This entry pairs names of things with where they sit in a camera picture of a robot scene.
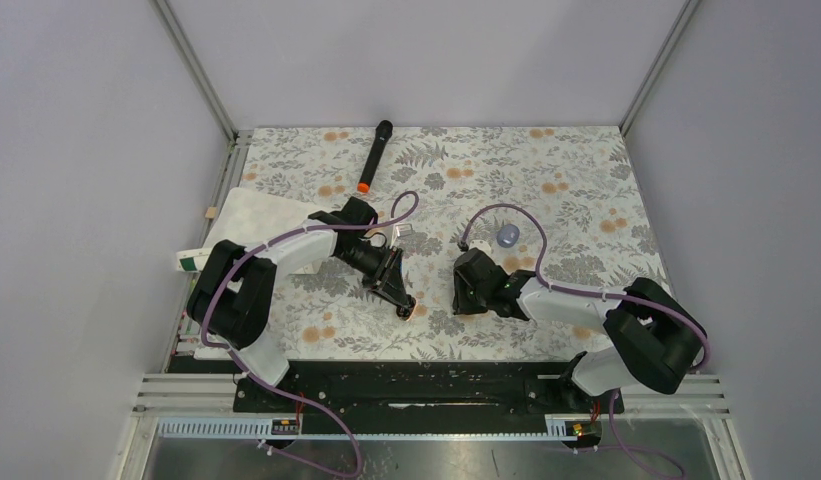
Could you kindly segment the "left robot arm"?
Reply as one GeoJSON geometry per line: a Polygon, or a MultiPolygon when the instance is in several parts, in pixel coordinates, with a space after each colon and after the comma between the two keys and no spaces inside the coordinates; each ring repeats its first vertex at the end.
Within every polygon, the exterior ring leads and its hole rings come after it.
{"type": "Polygon", "coordinates": [[[403,251],[374,245],[372,229],[382,230],[378,214],[351,197],[337,211],[312,213],[294,229],[252,249],[230,240],[210,251],[186,304],[202,336],[220,339],[244,373],[260,380],[258,398],[274,411],[295,401],[296,385],[285,377],[290,363],[270,335],[269,316],[277,282],[316,261],[336,258],[362,276],[362,286],[408,319],[415,299],[403,279],[403,251]]]}

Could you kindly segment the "purple earbud charging case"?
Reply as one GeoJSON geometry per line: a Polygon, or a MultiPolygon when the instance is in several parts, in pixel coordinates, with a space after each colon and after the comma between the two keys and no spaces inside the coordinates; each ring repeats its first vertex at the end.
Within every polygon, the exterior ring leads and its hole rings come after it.
{"type": "Polygon", "coordinates": [[[512,248],[518,243],[520,236],[521,231],[518,226],[505,224],[496,234],[496,243],[501,248],[512,248]]]}

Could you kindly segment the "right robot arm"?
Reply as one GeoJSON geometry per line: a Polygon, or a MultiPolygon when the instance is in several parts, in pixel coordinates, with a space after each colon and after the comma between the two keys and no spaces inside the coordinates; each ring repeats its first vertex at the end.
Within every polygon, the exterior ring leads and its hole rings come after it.
{"type": "Polygon", "coordinates": [[[472,248],[454,263],[453,310],[458,315],[494,312],[523,321],[558,321],[595,330],[611,341],[569,362],[559,386],[561,402],[583,412],[611,390],[640,384],[671,395],[697,359],[706,333],[660,285],[638,278],[625,288],[543,284],[528,270],[508,273],[472,248]]]}

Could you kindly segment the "black earbud charging case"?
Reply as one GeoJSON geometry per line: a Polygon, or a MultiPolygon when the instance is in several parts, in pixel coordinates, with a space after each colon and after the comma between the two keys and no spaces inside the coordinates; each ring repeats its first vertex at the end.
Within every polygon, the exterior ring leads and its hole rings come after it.
{"type": "Polygon", "coordinates": [[[412,303],[408,306],[399,306],[396,308],[396,315],[402,321],[411,319],[416,311],[417,304],[412,303]]]}

